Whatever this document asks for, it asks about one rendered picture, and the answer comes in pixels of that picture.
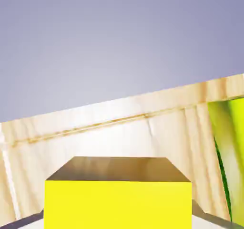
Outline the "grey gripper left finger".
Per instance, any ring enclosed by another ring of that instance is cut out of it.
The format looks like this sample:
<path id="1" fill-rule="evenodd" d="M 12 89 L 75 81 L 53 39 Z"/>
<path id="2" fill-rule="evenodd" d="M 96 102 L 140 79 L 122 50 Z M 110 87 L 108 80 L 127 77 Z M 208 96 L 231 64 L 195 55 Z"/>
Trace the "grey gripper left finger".
<path id="1" fill-rule="evenodd" d="M 43 219 L 43 213 L 44 213 L 44 210 L 42 210 L 40 213 L 36 213 L 36 214 L 31 215 L 31 216 L 19 219 L 19 220 L 14 221 L 14 222 L 11 222 L 9 224 L 0 226 L 0 229 L 18 229 L 20 227 L 29 225 L 33 222 L 36 222 L 36 221 Z"/>

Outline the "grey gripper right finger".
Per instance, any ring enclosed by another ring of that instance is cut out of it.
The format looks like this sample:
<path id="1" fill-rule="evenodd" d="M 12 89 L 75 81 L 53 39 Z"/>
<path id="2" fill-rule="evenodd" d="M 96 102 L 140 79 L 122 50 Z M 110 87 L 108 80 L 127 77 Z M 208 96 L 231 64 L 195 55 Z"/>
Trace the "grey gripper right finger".
<path id="1" fill-rule="evenodd" d="M 205 213 L 195 200 L 192 200 L 193 229 L 244 229 L 236 223 Z"/>

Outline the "large green box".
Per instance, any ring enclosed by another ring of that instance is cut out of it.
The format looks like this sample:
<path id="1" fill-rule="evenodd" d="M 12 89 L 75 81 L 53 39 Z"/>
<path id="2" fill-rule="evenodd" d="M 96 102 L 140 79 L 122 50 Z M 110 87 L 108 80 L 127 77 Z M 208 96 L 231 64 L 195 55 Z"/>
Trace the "large green box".
<path id="1" fill-rule="evenodd" d="M 208 104 L 230 220 L 244 227 L 244 97 Z"/>

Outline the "small yellow cube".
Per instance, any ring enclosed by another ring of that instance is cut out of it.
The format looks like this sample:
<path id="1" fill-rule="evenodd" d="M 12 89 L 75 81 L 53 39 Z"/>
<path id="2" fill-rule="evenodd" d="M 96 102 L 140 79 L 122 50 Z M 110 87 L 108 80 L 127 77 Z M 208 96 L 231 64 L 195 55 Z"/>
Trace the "small yellow cube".
<path id="1" fill-rule="evenodd" d="M 192 229 L 192 184 L 165 157 L 76 156 L 45 181 L 44 229 Z"/>

